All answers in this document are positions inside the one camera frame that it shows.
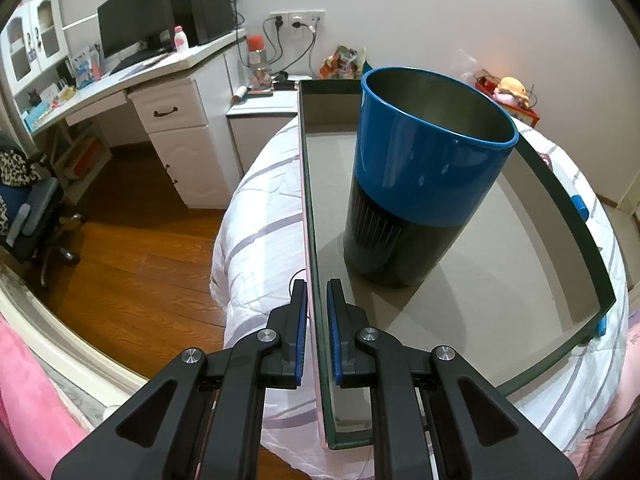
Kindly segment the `pink green cardboard box tray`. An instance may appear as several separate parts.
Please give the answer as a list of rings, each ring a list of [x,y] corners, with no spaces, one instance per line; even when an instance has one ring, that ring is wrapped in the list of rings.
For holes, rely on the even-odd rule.
[[[448,344],[505,394],[538,377],[591,336],[615,294],[603,247],[573,204],[576,188],[541,137],[523,128],[496,183],[425,281],[373,285],[346,266],[343,236],[360,107],[356,80],[306,81],[299,90],[306,265],[317,359],[321,441],[368,445],[366,389],[343,389],[332,365],[326,288],[409,347]]]

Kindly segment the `blue steel tumbler cup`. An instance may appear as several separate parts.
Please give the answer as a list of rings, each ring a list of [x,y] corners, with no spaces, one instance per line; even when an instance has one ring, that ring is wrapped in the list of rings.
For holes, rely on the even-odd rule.
[[[493,100],[412,67],[361,78],[347,265],[367,281],[416,287],[456,241],[518,143]]]

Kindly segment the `blue rectangular stick box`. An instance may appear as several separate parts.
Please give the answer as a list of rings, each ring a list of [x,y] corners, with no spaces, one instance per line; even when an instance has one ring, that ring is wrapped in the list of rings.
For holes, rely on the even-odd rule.
[[[570,196],[570,200],[575,206],[579,217],[582,218],[583,222],[586,222],[590,218],[590,209],[582,199],[582,196],[580,196],[579,194],[574,194]]]

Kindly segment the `white striped table cloth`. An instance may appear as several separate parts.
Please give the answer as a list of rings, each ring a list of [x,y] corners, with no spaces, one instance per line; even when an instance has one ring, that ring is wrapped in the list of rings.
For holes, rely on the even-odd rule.
[[[629,297],[620,245],[596,193],[567,152],[541,132],[518,125],[529,144],[564,172],[589,209],[587,226],[608,269],[615,304],[603,336],[574,350],[567,362],[512,402],[588,478],[638,410],[639,382],[628,338]],[[235,191],[217,235],[209,290],[226,314],[224,346],[265,326],[269,312],[290,299],[290,283],[306,271],[298,121],[266,144]],[[370,446],[330,451],[320,442],[314,368],[304,366],[296,390],[270,390],[262,444],[313,479],[370,479]]]

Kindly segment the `pink blanket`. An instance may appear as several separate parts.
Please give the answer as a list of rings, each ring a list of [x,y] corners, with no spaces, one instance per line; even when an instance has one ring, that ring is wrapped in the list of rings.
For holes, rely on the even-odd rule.
[[[87,435],[20,335],[1,322],[1,425],[42,478]]]

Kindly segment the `white desk with drawers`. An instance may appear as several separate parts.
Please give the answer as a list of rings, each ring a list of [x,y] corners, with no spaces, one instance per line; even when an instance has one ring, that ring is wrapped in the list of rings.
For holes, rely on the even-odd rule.
[[[108,75],[75,93],[40,122],[34,136],[127,104],[134,107],[186,206],[227,208],[243,170],[227,113],[242,84],[239,46],[246,29]]]

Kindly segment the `clear bottle red cap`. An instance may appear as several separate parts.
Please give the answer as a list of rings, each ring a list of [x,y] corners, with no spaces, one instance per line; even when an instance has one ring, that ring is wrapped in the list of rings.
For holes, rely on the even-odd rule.
[[[250,66],[250,72],[252,73],[250,88],[253,90],[270,89],[272,78],[264,38],[260,35],[248,36],[246,45],[247,64]]]

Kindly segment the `office chair with leopard cloth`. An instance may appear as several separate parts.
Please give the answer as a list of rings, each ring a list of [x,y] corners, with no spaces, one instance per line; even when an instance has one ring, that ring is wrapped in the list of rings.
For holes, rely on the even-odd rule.
[[[53,175],[46,154],[28,156],[7,134],[1,136],[1,246],[28,266],[29,279],[46,290],[47,270],[54,257],[74,266],[77,252],[62,245],[70,232],[87,222],[71,214],[62,184]]]

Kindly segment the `red storage box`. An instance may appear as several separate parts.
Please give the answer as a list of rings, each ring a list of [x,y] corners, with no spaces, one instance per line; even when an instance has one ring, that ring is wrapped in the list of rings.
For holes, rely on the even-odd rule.
[[[512,117],[518,118],[518,120],[520,120],[521,122],[524,122],[524,124],[526,125],[529,125],[529,127],[535,127],[538,124],[540,117],[533,110],[534,104],[532,103],[532,97],[530,96],[530,93],[527,91],[529,94],[529,108],[512,106],[510,104],[500,102],[496,100],[494,97],[494,90],[497,87],[497,84],[499,83],[500,79],[501,78],[496,78],[491,75],[477,76],[475,81],[475,88],[477,88],[477,90],[480,90],[480,92],[483,92],[484,94],[486,94],[486,96],[489,96],[491,99],[493,99]]]

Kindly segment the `white pink lotion bottle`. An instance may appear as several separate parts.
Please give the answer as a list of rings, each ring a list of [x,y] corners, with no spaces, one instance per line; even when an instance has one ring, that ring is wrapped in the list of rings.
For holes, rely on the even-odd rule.
[[[188,37],[181,26],[176,26],[174,29],[174,45],[177,52],[189,49]]]

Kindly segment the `orange plush toy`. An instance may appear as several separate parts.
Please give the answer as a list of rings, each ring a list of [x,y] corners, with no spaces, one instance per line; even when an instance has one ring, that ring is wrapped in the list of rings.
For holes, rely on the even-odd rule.
[[[529,108],[529,94],[524,84],[511,76],[500,79],[494,90],[494,97],[496,100],[512,106]]]

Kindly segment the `black computer monitor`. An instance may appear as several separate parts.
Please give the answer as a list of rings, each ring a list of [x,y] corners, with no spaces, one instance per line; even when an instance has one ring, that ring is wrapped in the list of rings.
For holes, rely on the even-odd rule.
[[[107,0],[98,7],[101,46],[109,58],[134,44],[169,50],[175,20],[170,0]]]

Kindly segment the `black computer tower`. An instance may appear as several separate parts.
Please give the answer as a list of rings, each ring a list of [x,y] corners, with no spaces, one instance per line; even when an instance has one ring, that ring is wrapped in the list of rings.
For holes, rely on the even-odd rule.
[[[190,47],[202,46],[234,29],[231,0],[170,0],[176,26]]]

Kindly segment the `white glass door cabinet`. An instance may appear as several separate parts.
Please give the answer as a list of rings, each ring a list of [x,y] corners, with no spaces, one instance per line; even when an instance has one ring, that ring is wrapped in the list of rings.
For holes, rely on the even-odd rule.
[[[21,3],[2,29],[1,58],[14,96],[67,55],[58,0]]]

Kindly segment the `white wall power strip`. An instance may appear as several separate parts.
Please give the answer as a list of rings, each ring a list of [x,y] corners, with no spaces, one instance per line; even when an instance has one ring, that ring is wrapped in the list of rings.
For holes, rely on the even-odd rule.
[[[293,29],[294,23],[310,25],[313,28],[318,28],[320,24],[326,19],[326,10],[314,9],[303,11],[271,11],[269,13],[270,18],[276,18],[280,16],[283,24],[289,29]]]

